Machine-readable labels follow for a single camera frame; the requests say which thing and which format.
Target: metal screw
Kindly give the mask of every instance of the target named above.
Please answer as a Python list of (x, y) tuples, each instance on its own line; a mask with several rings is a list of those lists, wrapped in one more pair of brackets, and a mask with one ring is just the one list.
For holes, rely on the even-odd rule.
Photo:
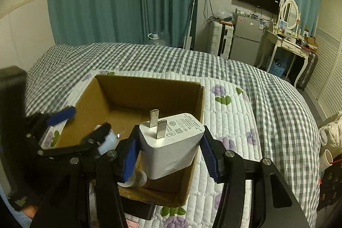
[(234, 156), (235, 156), (235, 153), (234, 153), (233, 151), (228, 150), (228, 151), (226, 151), (226, 156), (228, 156), (228, 157), (234, 157)]
[(264, 158), (264, 159), (262, 159), (262, 163), (265, 165), (271, 165), (272, 161), (268, 158)]
[(71, 164), (78, 164), (80, 160), (78, 159), (78, 157), (73, 157), (71, 160), (70, 160), (70, 163)]
[(107, 156), (116, 156), (116, 151), (115, 150), (109, 150), (108, 152), (107, 152)]

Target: blue gripper pad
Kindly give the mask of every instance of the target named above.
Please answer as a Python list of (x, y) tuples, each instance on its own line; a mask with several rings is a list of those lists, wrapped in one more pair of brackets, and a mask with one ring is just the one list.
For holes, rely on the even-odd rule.
[(128, 178), (132, 176), (134, 167), (136, 165), (136, 160), (138, 158), (140, 152), (140, 139), (139, 139), (139, 126), (134, 127), (131, 135), (128, 138), (128, 142), (130, 143), (129, 149), (126, 152), (126, 156), (124, 158), (124, 171), (122, 172), (122, 179), (124, 182), (127, 182)]
[(46, 120), (46, 124), (48, 126), (55, 126), (59, 124), (60, 122), (63, 122), (67, 119), (74, 117), (75, 113), (76, 113), (76, 108), (68, 107), (66, 109), (61, 110), (60, 112), (53, 114), (49, 119)]
[(204, 126), (205, 131), (200, 142), (200, 147), (209, 176), (214, 179), (216, 183), (222, 183), (224, 176), (224, 162), (223, 154), (226, 151), (223, 143), (219, 140), (213, 139), (207, 126)]
[(206, 162), (206, 168), (208, 169), (209, 176), (216, 182), (218, 180), (218, 166), (215, 156), (209, 147), (208, 139), (203, 136), (199, 145), (201, 147), (204, 161)]

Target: silver refrigerator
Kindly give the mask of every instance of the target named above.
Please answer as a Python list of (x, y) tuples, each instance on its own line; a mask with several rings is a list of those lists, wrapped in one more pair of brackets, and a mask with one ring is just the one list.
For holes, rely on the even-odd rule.
[(253, 66), (263, 28), (260, 20), (238, 15), (229, 58)]

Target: vanity table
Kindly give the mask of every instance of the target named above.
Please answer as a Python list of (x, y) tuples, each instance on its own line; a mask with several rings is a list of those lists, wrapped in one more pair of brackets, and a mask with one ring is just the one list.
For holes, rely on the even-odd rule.
[(295, 34), (295, 38), (297, 38), (300, 35), (300, 32), (298, 31), (298, 25), (300, 23), (300, 12), (298, 10), (298, 6), (296, 4), (296, 2), (294, 0), (286, 0), (284, 5), (280, 7), (280, 11), (279, 11), (279, 17), (278, 17), (278, 21), (276, 24), (276, 30), (274, 30), (273, 28), (273, 22), (270, 23), (270, 25), (268, 26), (268, 29), (266, 31), (266, 34), (264, 36), (264, 40), (265, 42), (263, 42), (262, 45), (262, 57), (261, 57), (261, 61), (259, 63), (259, 65), (257, 66), (257, 68), (260, 68), (264, 58), (265, 58), (265, 53), (266, 53), (266, 49), (267, 46), (266, 44), (268, 42), (272, 42), (274, 44), (274, 49), (273, 49), (273, 53), (270, 59), (270, 62), (268, 64), (267, 67), (267, 71), (270, 71), (274, 56), (276, 54), (277, 48), (281, 47), (291, 53), (294, 53), (295, 55), (293, 56), (291, 65), (289, 70), (286, 73), (286, 77), (288, 77), (292, 66), (295, 62), (296, 56), (301, 56), (305, 59), (304, 61), (304, 65), (302, 67), (302, 69), (300, 70), (296, 80), (295, 80), (295, 84), (293, 85), (295, 88), (297, 86), (297, 82), (298, 79), (300, 78), (300, 76), (302, 75), (302, 73), (304, 72), (305, 68), (307, 67), (307, 63), (308, 63), (308, 58), (310, 55), (310, 52), (301, 48), (300, 46), (296, 45), (295, 43), (292, 43), (286, 39), (283, 39), (282, 37), (278, 36), (276, 34), (278, 27), (280, 27), (281, 29), (283, 28), (282, 26), (286, 26), (288, 30), (290, 30), (290, 34)]
[(270, 31), (270, 30), (267, 30), (266, 32), (267, 32), (267, 35), (265, 36), (265, 40), (266, 41), (264, 42), (261, 61), (260, 61), (259, 65), (257, 66), (257, 68), (260, 68), (261, 65), (262, 65), (262, 62), (264, 61), (265, 52), (266, 52), (265, 50), (267, 49), (266, 48), (267, 41), (270, 41), (270, 42), (272, 42), (274, 44), (274, 49), (273, 49), (273, 53), (272, 53), (272, 56), (271, 56), (271, 60), (270, 60), (270, 62), (268, 64), (267, 71), (266, 71), (267, 73), (270, 71), (271, 64), (273, 62), (273, 59), (274, 59), (274, 56), (276, 54), (277, 48), (279, 48), (279, 47), (281, 47), (281, 48), (283, 48), (283, 49), (285, 49), (285, 50), (295, 54), (295, 56), (292, 59), (290, 68), (289, 68), (289, 70), (286, 73), (286, 77), (289, 75), (289, 73), (290, 73), (290, 71), (292, 69), (293, 63), (295, 62), (295, 59), (296, 59), (296, 55), (303, 57), (305, 59), (304, 65), (303, 65), (302, 69), (300, 70), (300, 72), (299, 72), (299, 74), (298, 74), (298, 76), (297, 76), (297, 78), (295, 80), (295, 84), (293, 85), (296, 88), (298, 79), (300, 78), (300, 76), (304, 72), (305, 68), (307, 67), (307, 61), (308, 61), (310, 52), (305, 50), (305, 49), (302, 49), (300, 46), (295, 45), (295, 44), (291, 43), (290, 41), (288, 41), (286, 39), (283, 39), (283, 38), (277, 36), (276, 34), (273, 34), (272, 31)]

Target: white suitcase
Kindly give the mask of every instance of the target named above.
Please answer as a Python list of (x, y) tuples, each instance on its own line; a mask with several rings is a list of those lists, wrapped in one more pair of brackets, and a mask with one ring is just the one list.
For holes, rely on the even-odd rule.
[(210, 23), (208, 53), (228, 59), (234, 28), (218, 22)]

